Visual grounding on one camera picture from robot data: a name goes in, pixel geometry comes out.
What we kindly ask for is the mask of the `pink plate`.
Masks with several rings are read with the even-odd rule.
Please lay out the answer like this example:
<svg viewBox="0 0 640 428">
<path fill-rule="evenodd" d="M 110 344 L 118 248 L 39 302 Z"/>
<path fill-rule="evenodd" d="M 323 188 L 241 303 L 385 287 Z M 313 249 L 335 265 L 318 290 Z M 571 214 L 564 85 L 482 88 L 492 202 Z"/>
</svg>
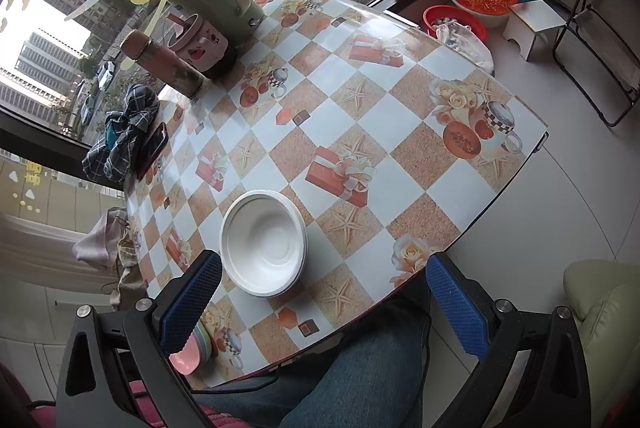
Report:
<svg viewBox="0 0 640 428">
<path fill-rule="evenodd" d="M 202 354 L 198 341 L 191 335 L 184 347 L 169 356 L 172 367 L 181 375 L 193 374 L 201 364 Z"/>
</svg>

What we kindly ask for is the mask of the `blue plate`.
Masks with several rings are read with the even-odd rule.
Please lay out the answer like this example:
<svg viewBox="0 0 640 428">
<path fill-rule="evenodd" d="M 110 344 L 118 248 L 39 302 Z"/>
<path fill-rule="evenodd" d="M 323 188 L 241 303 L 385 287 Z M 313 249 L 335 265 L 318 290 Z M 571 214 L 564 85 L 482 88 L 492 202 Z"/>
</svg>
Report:
<svg viewBox="0 0 640 428">
<path fill-rule="evenodd" d="M 204 364 L 210 360 L 213 355 L 212 340 L 209 333 L 201 321 L 198 321 L 194 327 L 193 335 L 198 343 L 198 350 L 201 353 L 201 363 Z"/>
</svg>

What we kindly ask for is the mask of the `beige rag cloth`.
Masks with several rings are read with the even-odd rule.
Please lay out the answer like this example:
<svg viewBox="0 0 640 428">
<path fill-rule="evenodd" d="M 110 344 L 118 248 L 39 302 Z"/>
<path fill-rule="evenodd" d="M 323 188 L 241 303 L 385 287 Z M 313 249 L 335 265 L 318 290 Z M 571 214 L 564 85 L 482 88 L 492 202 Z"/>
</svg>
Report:
<svg viewBox="0 0 640 428">
<path fill-rule="evenodd" d="M 146 283 L 140 271 L 137 249 L 130 231 L 110 249 L 113 268 L 117 273 L 115 289 L 111 292 L 110 304 L 115 311 L 125 311 L 140 299 L 146 298 Z"/>
</svg>

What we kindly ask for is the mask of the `pink towel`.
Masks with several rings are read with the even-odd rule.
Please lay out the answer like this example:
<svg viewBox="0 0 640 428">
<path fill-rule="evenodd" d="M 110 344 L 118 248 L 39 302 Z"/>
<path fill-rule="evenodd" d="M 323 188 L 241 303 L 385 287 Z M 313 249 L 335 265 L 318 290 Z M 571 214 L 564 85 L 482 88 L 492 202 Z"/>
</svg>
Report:
<svg viewBox="0 0 640 428">
<path fill-rule="evenodd" d="M 125 208 L 112 207 L 104 211 L 92 230 L 73 246 L 74 257 L 99 271 L 111 271 L 116 266 L 117 245 L 128 230 Z"/>
</svg>

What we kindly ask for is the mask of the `blue jeans leg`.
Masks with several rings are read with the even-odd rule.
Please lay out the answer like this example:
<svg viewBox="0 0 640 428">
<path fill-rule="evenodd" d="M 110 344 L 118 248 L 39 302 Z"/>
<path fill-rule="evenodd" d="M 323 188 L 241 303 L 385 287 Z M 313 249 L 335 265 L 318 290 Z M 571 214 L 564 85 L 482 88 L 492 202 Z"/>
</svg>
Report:
<svg viewBox="0 0 640 428">
<path fill-rule="evenodd" d="M 335 347 L 194 399 L 251 427 L 420 427 L 431 324 L 419 274 Z"/>
</svg>

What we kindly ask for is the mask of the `green leather chair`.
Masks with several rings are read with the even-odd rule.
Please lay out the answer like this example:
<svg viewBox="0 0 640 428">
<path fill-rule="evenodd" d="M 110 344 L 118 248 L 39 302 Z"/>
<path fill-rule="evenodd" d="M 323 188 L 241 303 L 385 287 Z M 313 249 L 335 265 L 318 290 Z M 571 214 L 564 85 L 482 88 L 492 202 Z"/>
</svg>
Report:
<svg viewBox="0 0 640 428">
<path fill-rule="evenodd" d="M 563 273 L 587 365 L 591 425 L 599 427 L 639 383 L 639 268 L 589 259 Z"/>
</svg>

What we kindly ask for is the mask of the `dark plaid cloth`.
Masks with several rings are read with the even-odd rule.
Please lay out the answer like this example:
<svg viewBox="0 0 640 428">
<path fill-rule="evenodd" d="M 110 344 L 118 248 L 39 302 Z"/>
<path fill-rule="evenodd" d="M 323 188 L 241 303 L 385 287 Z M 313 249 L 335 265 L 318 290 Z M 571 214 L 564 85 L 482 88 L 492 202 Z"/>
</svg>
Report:
<svg viewBox="0 0 640 428">
<path fill-rule="evenodd" d="M 124 182 L 160 108 L 156 93 L 145 84 L 129 86 L 122 104 L 106 115 L 104 133 L 81 162 L 90 181 Z"/>
</svg>

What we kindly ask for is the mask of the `black smartphone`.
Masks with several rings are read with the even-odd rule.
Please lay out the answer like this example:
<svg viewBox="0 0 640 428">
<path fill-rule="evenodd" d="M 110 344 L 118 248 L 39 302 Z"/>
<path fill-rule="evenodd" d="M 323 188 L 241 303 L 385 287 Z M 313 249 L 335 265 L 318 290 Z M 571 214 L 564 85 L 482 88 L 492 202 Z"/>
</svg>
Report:
<svg viewBox="0 0 640 428">
<path fill-rule="evenodd" d="M 168 131 L 166 124 L 161 122 L 158 127 L 146 139 L 140 152 L 134 161 L 134 174 L 140 181 L 156 161 L 158 155 L 163 151 L 168 142 Z"/>
</svg>

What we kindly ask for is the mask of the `patterned checkered tablecloth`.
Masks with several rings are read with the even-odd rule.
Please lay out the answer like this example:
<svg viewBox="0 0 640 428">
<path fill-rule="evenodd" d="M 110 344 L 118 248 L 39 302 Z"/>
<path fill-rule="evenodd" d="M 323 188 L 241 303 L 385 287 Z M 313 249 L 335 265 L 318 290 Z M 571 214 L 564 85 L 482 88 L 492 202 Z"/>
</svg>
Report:
<svg viewBox="0 0 640 428">
<path fill-rule="evenodd" d="M 126 191 L 158 294 L 244 194 L 298 210 L 308 252 L 277 297 L 233 271 L 202 315 L 215 387 L 296 356 L 421 273 L 491 205 L 547 134 L 517 96 L 419 29 L 350 0 L 255 0 L 262 24 L 233 70 L 187 99 L 160 92 L 168 143 Z"/>
</svg>

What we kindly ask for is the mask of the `metal thermos bottle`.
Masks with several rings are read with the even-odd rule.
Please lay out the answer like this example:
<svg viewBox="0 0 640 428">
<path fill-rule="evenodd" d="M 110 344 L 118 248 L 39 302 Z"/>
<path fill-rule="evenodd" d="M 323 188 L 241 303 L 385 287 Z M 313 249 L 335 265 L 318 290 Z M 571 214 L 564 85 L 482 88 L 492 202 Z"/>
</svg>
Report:
<svg viewBox="0 0 640 428">
<path fill-rule="evenodd" d="M 168 84 L 183 96 L 193 98 L 205 77 L 174 51 L 157 44 L 140 30 L 132 30 L 122 40 L 120 50 L 152 76 Z"/>
</svg>

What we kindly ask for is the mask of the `pink strawberry cup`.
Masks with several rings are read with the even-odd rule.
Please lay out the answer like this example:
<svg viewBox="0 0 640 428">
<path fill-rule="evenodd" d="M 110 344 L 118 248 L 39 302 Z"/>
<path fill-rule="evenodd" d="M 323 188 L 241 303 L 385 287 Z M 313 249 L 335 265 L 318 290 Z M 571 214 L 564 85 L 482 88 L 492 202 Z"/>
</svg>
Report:
<svg viewBox="0 0 640 428">
<path fill-rule="evenodd" d="M 201 15 L 188 18 L 173 13 L 167 15 L 175 24 L 168 48 L 200 73 L 205 74 L 226 56 L 229 41 Z"/>
</svg>

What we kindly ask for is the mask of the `black folding chair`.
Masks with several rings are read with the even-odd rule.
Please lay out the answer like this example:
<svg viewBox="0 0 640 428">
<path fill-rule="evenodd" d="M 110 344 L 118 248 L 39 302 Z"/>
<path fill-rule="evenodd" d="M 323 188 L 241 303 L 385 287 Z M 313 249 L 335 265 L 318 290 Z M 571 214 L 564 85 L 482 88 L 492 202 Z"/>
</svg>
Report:
<svg viewBox="0 0 640 428">
<path fill-rule="evenodd" d="M 605 112 L 558 55 L 567 36 L 573 36 L 605 71 L 622 94 L 626 107 L 614 119 Z M 608 128 L 639 105 L 639 0 L 575 0 L 551 49 L 553 61 L 574 84 Z"/>
</svg>

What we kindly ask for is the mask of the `white step stool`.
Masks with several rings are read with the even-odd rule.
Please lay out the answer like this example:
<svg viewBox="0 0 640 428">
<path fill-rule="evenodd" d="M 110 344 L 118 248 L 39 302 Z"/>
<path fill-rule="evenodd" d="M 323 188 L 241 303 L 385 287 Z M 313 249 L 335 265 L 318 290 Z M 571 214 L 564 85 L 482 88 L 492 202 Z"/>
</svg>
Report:
<svg viewBox="0 0 640 428">
<path fill-rule="evenodd" d="M 517 3 L 510 7 L 509 19 L 503 29 L 503 38 L 520 48 L 521 58 L 529 60 L 536 39 L 555 32 L 565 25 L 562 16 L 544 0 Z"/>
</svg>

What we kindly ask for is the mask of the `red bowl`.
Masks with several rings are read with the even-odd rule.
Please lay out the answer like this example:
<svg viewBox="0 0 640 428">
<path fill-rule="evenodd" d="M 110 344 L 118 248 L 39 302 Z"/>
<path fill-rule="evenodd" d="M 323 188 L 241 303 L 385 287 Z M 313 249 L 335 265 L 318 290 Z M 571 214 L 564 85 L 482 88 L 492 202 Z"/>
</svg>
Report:
<svg viewBox="0 0 640 428">
<path fill-rule="evenodd" d="M 434 38 L 448 30 L 466 30 L 480 41 L 487 38 L 484 24 L 470 12 L 457 6 L 429 6 L 422 14 L 426 31 Z"/>
</svg>

